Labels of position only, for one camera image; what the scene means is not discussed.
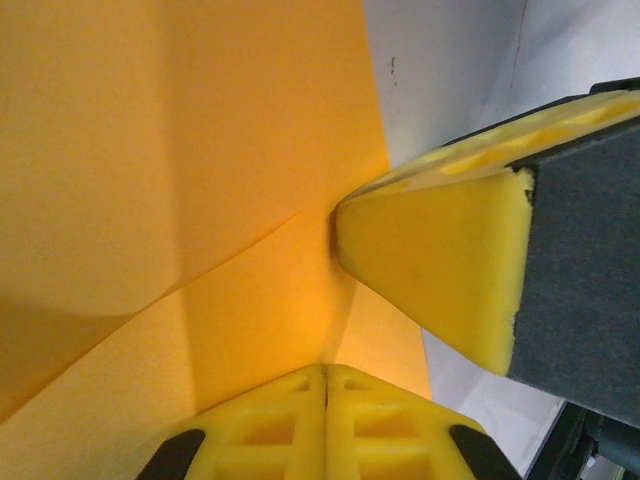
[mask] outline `gray floor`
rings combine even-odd
[[[593,83],[640,75],[638,0],[365,0],[392,165]],[[526,471],[561,400],[425,333],[434,399]],[[609,473],[590,473],[592,480]]]

